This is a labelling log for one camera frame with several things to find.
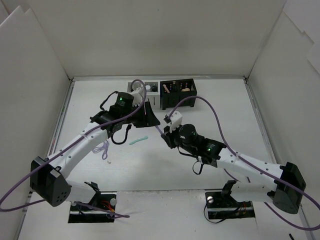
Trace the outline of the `purple eyebrow razor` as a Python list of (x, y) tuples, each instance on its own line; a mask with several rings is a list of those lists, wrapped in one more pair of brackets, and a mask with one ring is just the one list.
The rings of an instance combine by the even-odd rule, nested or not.
[(157, 129), (157, 131), (159, 132), (160, 135), (163, 135), (163, 131), (160, 129), (160, 127), (158, 125), (155, 126), (155, 128)]

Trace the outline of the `teal eyebrow razor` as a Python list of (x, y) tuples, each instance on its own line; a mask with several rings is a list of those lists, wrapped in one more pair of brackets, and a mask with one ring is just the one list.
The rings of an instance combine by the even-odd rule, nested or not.
[(138, 142), (145, 141), (145, 140), (147, 140), (148, 138), (149, 138), (149, 137), (146, 135), (146, 136), (144, 136), (144, 137), (135, 139), (135, 140), (131, 141), (131, 142), (129, 143), (129, 145), (131, 146), (131, 145), (134, 145), (134, 144), (136, 144), (136, 143), (138, 143)]

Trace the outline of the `clear bottle black cap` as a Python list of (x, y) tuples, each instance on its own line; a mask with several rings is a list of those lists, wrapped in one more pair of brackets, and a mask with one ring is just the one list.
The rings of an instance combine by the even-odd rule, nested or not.
[(158, 87), (157, 87), (156, 85), (153, 85), (153, 86), (151, 87), (151, 91), (152, 91), (152, 92), (157, 92), (157, 91), (158, 91)]

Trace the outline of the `pink makeup applicator stick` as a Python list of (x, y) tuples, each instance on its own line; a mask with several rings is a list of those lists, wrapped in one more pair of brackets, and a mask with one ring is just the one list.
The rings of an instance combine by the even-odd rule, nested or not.
[(164, 89), (165, 93), (168, 93), (168, 94), (171, 93), (170, 90), (167, 88), (167, 86), (165, 84), (163, 84), (162, 86), (163, 86), (163, 89)]

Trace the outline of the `black eyeliner pencil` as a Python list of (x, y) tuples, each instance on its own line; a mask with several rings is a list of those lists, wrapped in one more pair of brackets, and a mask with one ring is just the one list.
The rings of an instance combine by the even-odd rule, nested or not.
[(175, 81), (175, 80), (172, 82), (172, 90), (173, 90), (174, 92), (177, 92), (177, 84), (176, 84), (176, 81)]

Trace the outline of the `beige beauty sponge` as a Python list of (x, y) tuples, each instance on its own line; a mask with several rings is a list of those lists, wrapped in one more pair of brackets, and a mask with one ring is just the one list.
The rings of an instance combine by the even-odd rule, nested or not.
[(181, 90), (181, 92), (190, 92), (190, 91), (191, 91), (191, 89), (188, 88), (188, 87), (185, 87), (185, 88), (183, 88), (183, 89)]

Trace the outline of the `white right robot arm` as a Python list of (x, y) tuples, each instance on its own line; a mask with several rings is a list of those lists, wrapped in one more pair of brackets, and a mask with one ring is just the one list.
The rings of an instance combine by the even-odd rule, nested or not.
[(269, 163), (243, 155), (229, 149), (225, 143), (199, 135), (192, 124), (175, 128), (166, 126), (161, 137), (169, 148), (177, 149), (183, 156), (195, 158), (201, 166), (235, 172), (258, 182), (229, 180), (221, 193), (225, 205), (257, 201), (272, 203), (288, 214), (298, 213), (306, 182), (295, 164)]

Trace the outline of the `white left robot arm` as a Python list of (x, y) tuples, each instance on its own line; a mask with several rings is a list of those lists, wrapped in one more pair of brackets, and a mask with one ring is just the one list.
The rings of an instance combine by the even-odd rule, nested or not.
[(90, 118), (89, 124), (68, 145), (42, 159), (36, 157), (30, 165), (30, 187), (52, 207), (64, 201), (82, 202), (89, 210), (100, 204), (95, 183), (76, 183), (67, 180), (76, 165), (95, 147), (111, 138), (123, 125), (148, 128), (160, 125), (146, 100), (147, 93), (138, 88), (118, 92), (115, 104), (102, 109)]

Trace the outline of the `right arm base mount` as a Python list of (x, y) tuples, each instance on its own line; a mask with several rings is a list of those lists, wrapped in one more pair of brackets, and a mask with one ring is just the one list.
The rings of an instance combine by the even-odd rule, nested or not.
[(203, 215), (212, 224), (256, 217), (251, 201), (237, 202), (233, 198), (223, 198), (221, 191), (205, 192), (205, 200)]

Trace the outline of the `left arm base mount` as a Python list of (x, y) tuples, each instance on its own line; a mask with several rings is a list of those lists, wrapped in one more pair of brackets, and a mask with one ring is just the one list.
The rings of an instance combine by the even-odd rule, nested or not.
[[(100, 196), (96, 196), (94, 201), (90, 203), (96, 208), (114, 212), (117, 204), (116, 192), (101, 192)], [(69, 224), (96, 224), (96, 223), (114, 223), (114, 215), (96, 210), (92, 207), (83, 205), (71, 205), (69, 209)]]

